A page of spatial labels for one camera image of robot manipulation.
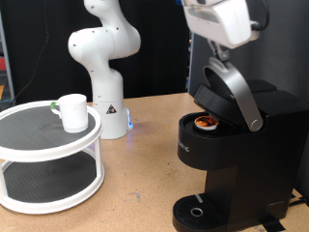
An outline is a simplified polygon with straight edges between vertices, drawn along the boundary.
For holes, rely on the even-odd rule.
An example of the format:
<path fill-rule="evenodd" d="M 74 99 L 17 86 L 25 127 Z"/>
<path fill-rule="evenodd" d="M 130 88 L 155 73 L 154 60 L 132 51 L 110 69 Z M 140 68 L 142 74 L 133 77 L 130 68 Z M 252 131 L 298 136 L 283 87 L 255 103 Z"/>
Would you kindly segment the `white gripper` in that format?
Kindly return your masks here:
<path fill-rule="evenodd" d="M 260 36 L 252 29 L 245 1 L 183 1 L 183 11 L 190 31 L 208 39 L 213 55 L 222 62 L 230 59 L 228 48 Z"/>

